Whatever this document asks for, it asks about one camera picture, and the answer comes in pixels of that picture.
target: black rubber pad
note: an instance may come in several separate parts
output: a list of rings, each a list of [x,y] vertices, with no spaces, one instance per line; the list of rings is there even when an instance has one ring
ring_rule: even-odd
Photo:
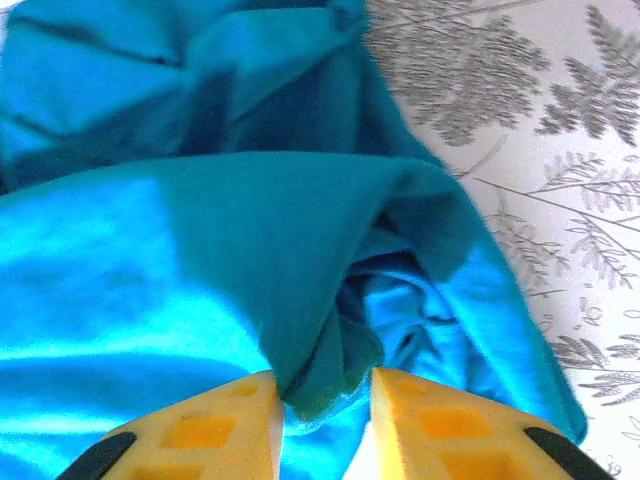
[[[136,441],[133,432],[122,432],[93,445],[56,480],[100,480]]]
[[[538,427],[527,428],[524,432],[574,480],[613,480],[612,476],[562,435]]]

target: garment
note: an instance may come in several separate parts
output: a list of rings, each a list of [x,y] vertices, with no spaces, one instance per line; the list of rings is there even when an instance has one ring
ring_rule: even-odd
[[[281,478],[340,478],[376,365],[585,416],[358,0],[29,0],[0,83],[0,479],[272,369]]]

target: crumpled cloth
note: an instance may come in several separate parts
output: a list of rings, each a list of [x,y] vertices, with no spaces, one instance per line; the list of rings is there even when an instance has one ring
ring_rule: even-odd
[[[373,366],[586,419],[403,123],[359,0],[28,0],[0,83],[0,478],[261,370],[284,480],[337,479]]]

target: patterned tablecloth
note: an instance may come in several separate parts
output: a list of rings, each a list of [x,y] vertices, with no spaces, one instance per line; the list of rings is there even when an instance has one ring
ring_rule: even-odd
[[[485,215],[588,412],[583,448],[640,478],[640,0],[370,10],[415,134]],[[369,432],[345,478],[375,478],[372,455]]]

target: gray fern print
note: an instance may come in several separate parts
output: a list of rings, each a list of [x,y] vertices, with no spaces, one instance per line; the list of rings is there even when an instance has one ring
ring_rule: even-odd
[[[370,2],[367,43],[391,89],[446,144],[474,141],[481,127],[515,129],[540,95],[538,72],[550,63],[507,15],[475,25],[474,0]]]
[[[610,397],[602,406],[615,406],[640,400],[640,371],[611,368],[612,359],[640,360],[640,335],[626,334],[620,339],[626,343],[606,349],[614,352],[611,355],[586,338],[578,340],[566,335],[558,336],[559,341],[550,342],[550,346],[563,368],[604,372],[594,378],[595,383],[578,386],[595,390],[593,398]]]
[[[605,168],[605,162],[594,153],[585,156],[567,152],[556,156],[553,164],[545,164],[547,182],[530,194],[579,189],[587,210],[604,213],[610,208],[622,212],[640,211],[640,171]]]
[[[585,215],[572,219],[566,230],[581,236],[571,253],[582,254],[582,267],[591,267],[598,272],[600,280],[607,280],[609,289],[617,286],[633,289],[632,281],[638,274],[629,271],[626,262],[640,260],[639,250],[622,245]]]
[[[565,58],[575,86],[551,87],[555,104],[545,106],[536,132],[557,135],[582,128],[591,138],[599,139],[611,128],[623,142],[635,147],[640,120],[640,38],[611,24],[593,5],[588,7],[587,17],[603,66]]]
[[[494,227],[491,231],[526,293],[542,294],[550,274],[562,276],[570,269],[569,260],[562,254],[560,243],[538,240],[537,229],[511,213],[504,196],[499,196],[498,211],[487,217]]]

